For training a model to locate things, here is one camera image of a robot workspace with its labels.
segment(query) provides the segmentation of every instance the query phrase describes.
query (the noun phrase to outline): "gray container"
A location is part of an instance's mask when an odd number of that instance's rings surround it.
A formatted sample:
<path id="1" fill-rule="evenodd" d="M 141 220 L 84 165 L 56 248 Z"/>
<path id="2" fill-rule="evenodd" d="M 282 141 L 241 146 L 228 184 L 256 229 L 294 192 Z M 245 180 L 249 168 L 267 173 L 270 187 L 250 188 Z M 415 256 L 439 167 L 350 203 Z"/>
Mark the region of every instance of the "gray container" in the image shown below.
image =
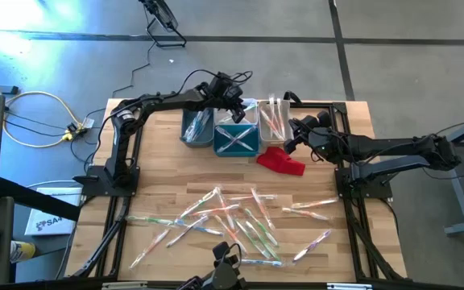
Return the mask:
<path id="1" fill-rule="evenodd" d="M 196 140 L 194 140 L 193 142 L 185 142 L 185 140 L 182 139 L 182 136 L 184 136 L 185 131 L 187 130 L 189 125 L 191 125 L 191 122 L 197 116 L 197 114 L 198 112 L 183 109 L 180 141 L 182 141 L 187 147 L 191 148 L 211 147 L 213 145 L 214 139 L 214 117 L 212 110 L 210 112 L 209 121 L 207 121 L 207 123 L 205 124 L 205 128 L 198 136 L 198 138 L 196 138 Z"/>
<path id="2" fill-rule="evenodd" d="M 285 140 L 293 138 L 291 127 L 289 126 L 289 123 L 288 123 L 288 121 L 289 121 L 289 119 L 291 117 L 291 115 L 289 113 L 289 108 L 290 108 L 289 101 L 283 100 L 283 101 L 281 101 L 280 104 L 282 105 L 280 109 L 282 111 L 282 119 L 284 121 L 284 133 L 282 134 L 282 136 L 284 137 L 284 140 L 279 140 L 274 135 L 273 135 L 273 137 L 270 136 L 270 131 L 271 131 L 270 127 L 266 123 L 266 120 L 262 116 L 262 113 L 261 113 L 261 109 L 262 109 L 268 114 L 268 116 L 271 116 L 270 102 L 269 101 L 259 101 L 259 108 L 258 108 L 258 111 L 259 111 L 259 133 L 260 133 L 260 137 L 261 137 L 261 144 L 263 145 L 263 147 L 278 147 L 278 146 L 284 144 Z M 275 100 L 275 115 L 277 117 L 279 117 L 279 111 L 277 109 L 276 100 Z"/>

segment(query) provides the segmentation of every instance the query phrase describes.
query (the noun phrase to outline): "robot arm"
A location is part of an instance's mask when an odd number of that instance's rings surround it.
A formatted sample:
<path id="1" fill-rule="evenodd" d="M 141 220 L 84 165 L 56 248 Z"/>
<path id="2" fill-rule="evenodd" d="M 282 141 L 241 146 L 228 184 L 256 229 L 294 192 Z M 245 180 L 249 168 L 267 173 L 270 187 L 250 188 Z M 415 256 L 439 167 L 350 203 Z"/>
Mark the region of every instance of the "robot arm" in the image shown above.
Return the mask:
<path id="1" fill-rule="evenodd" d="M 461 163 L 454 145 L 445 137 L 427 135 L 410 139 L 371 139 L 364 135 L 344 134 L 332 131 L 330 116 L 326 112 L 317 118 L 306 116 L 289 121 L 293 129 L 293 140 L 284 143 L 290 154 L 296 145 L 303 143 L 313 150 L 320 160 L 333 164 L 343 161 L 351 163 L 349 182 L 373 180 L 377 176 L 426 167 L 448 171 Z M 369 164 L 376 156 L 403 156 L 376 164 Z"/>
<path id="2" fill-rule="evenodd" d="M 105 172 L 113 186 L 124 185 L 131 180 L 130 166 L 126 164 L 126 152 L 130 137 L 134 135 L 151 114 L 156 111 L 187 109 L 201 111 L 205 108 L 230 110 L 234 122 L 240 122 L 245 116 L 239 84 L 220 72 L 209 84 L 203 82 L 184 93 L 162 95 L 144 94 L 136 99 L 124 100 L 112 110 L 114 144 L 112 154 L 106 161 Z"/>

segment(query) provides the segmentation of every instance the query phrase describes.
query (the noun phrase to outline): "wooden table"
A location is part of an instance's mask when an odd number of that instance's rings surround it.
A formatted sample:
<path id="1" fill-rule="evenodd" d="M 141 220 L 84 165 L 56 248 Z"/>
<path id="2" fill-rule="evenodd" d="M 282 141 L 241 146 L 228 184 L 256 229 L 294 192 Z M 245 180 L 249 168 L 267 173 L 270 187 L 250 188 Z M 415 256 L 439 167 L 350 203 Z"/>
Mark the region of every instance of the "wooden table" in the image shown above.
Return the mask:
<path id="1" fill-rule="evenodd" d="M 109 100 L 106 116 L 120 101 Z M 351 132 L 374 137 L 367 103 L 348 101 L 346 106 Z M 316 113 L 317 109 L 292 109 L 292 116 L 297 118 L 302 118 L 307 114 L 316 115 Z M 138 165 L 141 167 L 141 179 L 137 194 L 131 202 L 130 215 L 151 215 L 173 219 L 216 184 L 223 186 L 223 193 L 226 197 L 250 195 L 250 188 L 256 186 L 261 194 L 278 195 L 276 201 L 267 201 L 266 205 L 277 228 L 275 236 L 280 243 L 277 252 L 283 260 L 291 261 L 296 253 L 304 249 L 325 230 L 332 229 L 332 234 L 296 265 L 283 268 L 242 265 L 240 271 L 246 281 L 346 282 L 355 280 L 345 211 L 341 201 L 312 209 L 316 213 L 331 217 L 331 222 L 317 221 L 281 211 L 282 207 L 290 206 L 294 202 L 336 197 L 332 164 L 314 163 L 310 158 L 309 148 L 304 145 L 300 145 L 292 154 L 293 159 L 306 164 L 303 176 L 272 172 L 258 165 L 255 158 L 219 158 L 213 153 L 212 147 L 199 149 L 186 147 L 179 140 L 180 122 L 180 110 L 154 113 L 148 119 L 144 127 L 138 160 Z M 102 144 L 96 154 L 96 164 L 104 164 L 110 156 L 112 138 L 113 129 L 108 122 L 101 135 Z M 108 203 L 108 197 L 96 197 L 82 209 L 68 260 L 67 275 L 79 269 L 99 244 Z M 253 201 L 242 202 L 242 206 L 253 209 L 259 220 L 263 221 Z M 218 201 L 205 206 L 205 208 L 213 207 L 218 207 Z M 366 207 L 371 236 L 375 245 L 395 270 L 402 276 L 406 276 L 392 213 L 379 200 L 367 199 Z M 206 222 L 205 226 L 220 229 L 213 219 Z M 223 238 L 191 231 L 175 246 L 166 248 L 165 243 L 179 233 L 178 229 L 172 230 L 167 238 L 133 271 L 129 270 L 128 267 L 137 255 L 161 230 L 163 227 L 158 225 L 143 222 L 128 223 L 119 272 L 120 280 L 185 281 L 195 275 L 204 276 L 213 270 L 212 249 Z M 239 236 L 251 253 L 248 258 L 261 259 L 261 254 L 246 238 L 242 234 Z M 227 234 L 225 239 L 232 243 Z M 366 255 L 363 254 L 365 251 L 362 246 L 360 251 L 363 269 L 368 273 Z M 107 268 L 111 264 L 113 253 L 114 242 L 110 244 Z"/>

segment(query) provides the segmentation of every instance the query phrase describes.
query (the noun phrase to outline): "clear plastic bin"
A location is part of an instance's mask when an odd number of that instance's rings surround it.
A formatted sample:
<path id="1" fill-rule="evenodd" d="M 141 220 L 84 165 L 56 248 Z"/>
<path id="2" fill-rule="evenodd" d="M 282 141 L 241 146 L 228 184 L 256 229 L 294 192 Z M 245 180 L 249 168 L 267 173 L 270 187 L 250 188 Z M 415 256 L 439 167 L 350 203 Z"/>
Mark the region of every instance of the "clear plastic bin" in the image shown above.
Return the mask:
<path id="1" fill-rule="evenodd" d="M 284 133 L 282 134 L 282 136 L 284 137 L 284 140 L 278 139 L 275 135 L 271 136 L 270 134 L 271 129 L 269 125 L 266 123 L 266 120 L 261 116 L 261 112 L 260 112 L 260 110 L 263 109 L 268 114 L 268 116 L 271 116 L 270 103 L 269 101 L 259 101 L 259 108 L 258 108 L 259 131 L 260 131 L 261 144 L 263 145 L 263 147 L 280 146 L 284 144 L 285 140 L 293 138 L 292 130 L 288 123 L 291 117 L 290 112 L 289 112 L 290 103 L 289 101 L 282 100 L 280 104 L 281 104 L 280 110 L 282 112 L 282 119 L 284 121 Z M 275 115 L 279 117 L 279 111 L 277 109 L 276 100 L 275 100 Z"/>
<path id="2" fill-rule="evenodd" d="M 259 113 L 257 112 L 257 100 L 254 98 L 245 98 L 242 104 L 247 107 L 245 118 L 239 124 L 232 120 L 232 113 L 226 110 L 214 109 L 214 125 L 257 125 Z"/>

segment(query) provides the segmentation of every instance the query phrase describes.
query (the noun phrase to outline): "red object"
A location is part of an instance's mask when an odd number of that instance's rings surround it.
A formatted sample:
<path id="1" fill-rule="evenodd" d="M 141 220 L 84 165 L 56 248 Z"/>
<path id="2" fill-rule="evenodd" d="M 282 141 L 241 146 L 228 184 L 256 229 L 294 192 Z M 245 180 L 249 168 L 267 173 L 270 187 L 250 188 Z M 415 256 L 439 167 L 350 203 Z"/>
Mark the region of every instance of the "red object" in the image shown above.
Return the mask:
<path id="1" fill-rule="evenodd" d="M 269 147 L 257 158 L 257 163 L 278 173 L 303 176 L 305 164 L 295 161 L 278 147 Z"/>

